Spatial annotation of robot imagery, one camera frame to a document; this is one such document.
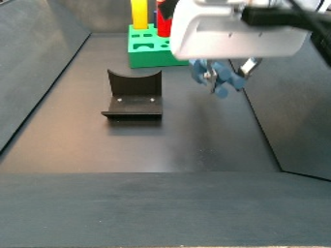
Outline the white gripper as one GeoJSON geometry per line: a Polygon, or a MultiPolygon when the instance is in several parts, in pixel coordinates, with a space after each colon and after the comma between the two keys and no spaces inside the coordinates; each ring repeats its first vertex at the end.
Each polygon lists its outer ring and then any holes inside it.
{"type": "MultiPolygon", "coordinates": [[[[171,28],[171,51],[181,60],[249,58],[239,67],[243,78],[253,75],[263,62],[258,57],[294,55],[305,42],[307,31],[298,28],[253,27],[242,20],[245,7],[281,7],[283,0],[179,0],[171,28]]],[[[215,92],[218,73],[207,61],[206,79],[215,92]]]]}

